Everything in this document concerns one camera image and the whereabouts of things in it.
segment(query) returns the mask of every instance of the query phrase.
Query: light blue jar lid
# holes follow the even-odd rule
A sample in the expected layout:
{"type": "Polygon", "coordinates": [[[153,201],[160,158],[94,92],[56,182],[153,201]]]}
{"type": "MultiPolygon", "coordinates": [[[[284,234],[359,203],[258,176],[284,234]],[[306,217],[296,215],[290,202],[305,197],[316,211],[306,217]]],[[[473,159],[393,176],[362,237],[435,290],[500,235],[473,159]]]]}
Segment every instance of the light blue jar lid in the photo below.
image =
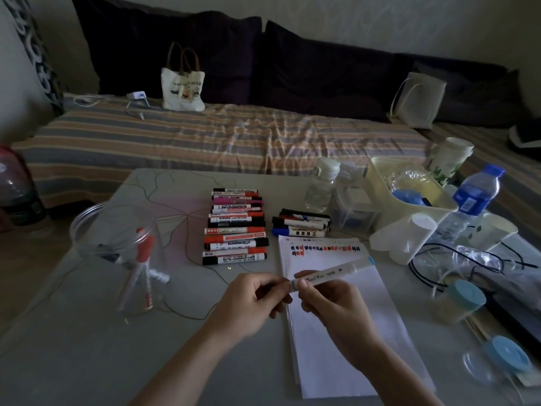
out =
{"type": "Polygon", "coordinates": [[[483,350],[500,368],[515,374],[532,368],[530,358],[519,345],[504,336],[494,336],[483,343],[483,350]]]}
{"type": "Polygon", "coordinates": [[[467,280],[459,279],[450,285],[445,293],[465,311],[476,311],[486,304],[485,294],[481,289],[467,280]]]}

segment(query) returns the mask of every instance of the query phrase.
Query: black and white patterned fabric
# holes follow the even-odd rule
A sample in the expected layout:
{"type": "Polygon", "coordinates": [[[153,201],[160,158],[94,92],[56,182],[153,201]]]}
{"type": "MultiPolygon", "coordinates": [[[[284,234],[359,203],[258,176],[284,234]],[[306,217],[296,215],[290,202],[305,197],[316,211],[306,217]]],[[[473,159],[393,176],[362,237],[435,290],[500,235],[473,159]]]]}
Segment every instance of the black and white patterned fabric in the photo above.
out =
{"type": "Polygon", "coordinates": [[[57,74],[48,62],[48,53],[39,35],[37,23],[28,0],[2,0],[13,17],[15,29],[36,70],[43,92],[51,102],[55,115],[64,113],[62,90],[57,74]]]}

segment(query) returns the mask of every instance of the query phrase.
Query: person's right hand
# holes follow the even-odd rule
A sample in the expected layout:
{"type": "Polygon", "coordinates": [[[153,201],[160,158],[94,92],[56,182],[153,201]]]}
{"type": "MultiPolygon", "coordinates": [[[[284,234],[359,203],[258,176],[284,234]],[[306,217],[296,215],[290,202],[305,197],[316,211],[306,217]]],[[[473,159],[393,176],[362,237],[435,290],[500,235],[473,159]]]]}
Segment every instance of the person's right hand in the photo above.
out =
{"type": "MultiPolygon", "coordinates": [[[[302,271],[295,278],[314,272],[317,271],[302,271]]],[[[331,280],[315,287],[300,280],[297,289],[302,309],[319,318],[347,361],[360,371],[369,367],[374,352],[385,344],[359,290],[343,280],[331,280]]]]}

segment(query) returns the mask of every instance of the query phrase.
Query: stack of paper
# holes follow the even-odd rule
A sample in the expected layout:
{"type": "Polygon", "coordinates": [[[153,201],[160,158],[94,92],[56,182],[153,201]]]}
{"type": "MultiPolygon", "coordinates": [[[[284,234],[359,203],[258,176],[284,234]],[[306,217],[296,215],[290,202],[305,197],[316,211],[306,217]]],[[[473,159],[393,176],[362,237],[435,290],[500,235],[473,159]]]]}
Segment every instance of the stack of paper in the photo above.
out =
{"type": "MultiPolygon", "coordinates": [[[[280,237],[283,275],[293,279],[303,270],[321,271],[368,255],[357,238],[280,237]]],[[[409,338],[398,311],[375,267],[344,278],[359,288],[383,340],[432,390],[434,383],[409,338]]],[[[352,367],[331,341],[327,330],[301,308],[297,294],[288,307],[295,379],[302,397],[373,396],[376,392],[361,372],[352,367]]]]}

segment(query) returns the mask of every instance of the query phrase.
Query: white bag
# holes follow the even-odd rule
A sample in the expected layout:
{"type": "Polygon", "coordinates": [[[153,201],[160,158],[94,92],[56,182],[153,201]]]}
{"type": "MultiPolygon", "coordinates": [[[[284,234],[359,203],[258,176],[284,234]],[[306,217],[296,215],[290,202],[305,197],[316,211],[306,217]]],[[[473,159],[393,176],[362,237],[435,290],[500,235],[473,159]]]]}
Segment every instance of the white bag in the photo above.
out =
{"type": "Polygon", "coordinates": [[[446,84],[445,81],[430,75],[410,72],[402,82],[404,88],[396,104],[396,112],[393,114],[394,102],[400,88],[394,96],[390,116],[397,116],[408,127],[432,129],[432,121],[436,118],[442,104],[446,84]]]}
{"type": "Polygon", "coordinates": [[[163,107],[172,111],[203,111],[205,104],[201,101],[201,90],[205,73],[199,71],[199,59],[192,48],[181,47],[179,72],[171,70],[171,53],[173,47],[180,45],[173,42],[167,55],[167,66],[162,68],[163,107]],[[188,63],[186,52],[191,51],[195,57],[195,71],[188,63]],[[188,72],[184,72],[184,61],[188,72]]]}

